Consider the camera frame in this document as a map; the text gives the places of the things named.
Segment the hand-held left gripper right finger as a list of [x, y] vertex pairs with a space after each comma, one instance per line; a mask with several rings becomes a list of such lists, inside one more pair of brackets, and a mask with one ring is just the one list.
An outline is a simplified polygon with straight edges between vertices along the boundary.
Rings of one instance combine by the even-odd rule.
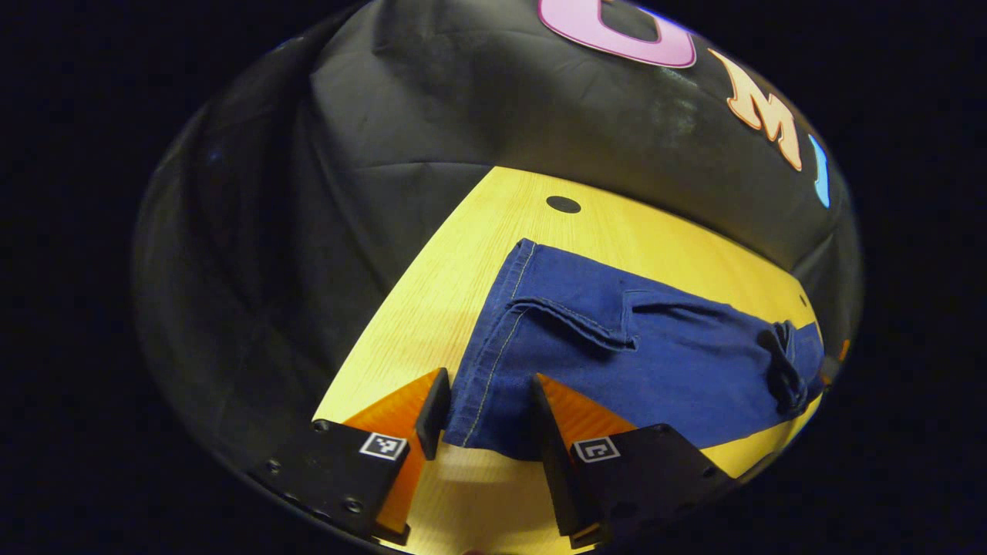
[[530, 389], [554, 517], [572, 548], [627, 546], [733, 489], [673, 426], [632, 425], [546, 375], [534, 375]]

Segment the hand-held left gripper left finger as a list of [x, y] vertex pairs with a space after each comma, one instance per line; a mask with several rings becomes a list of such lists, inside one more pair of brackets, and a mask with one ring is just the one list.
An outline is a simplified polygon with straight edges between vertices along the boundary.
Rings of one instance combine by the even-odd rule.
[[314, 419], [249, 476], [289, 506], [361, 540], [408, 541], [423, 465], [434, 460], [450, 404], [434, 369], [344, 422]]

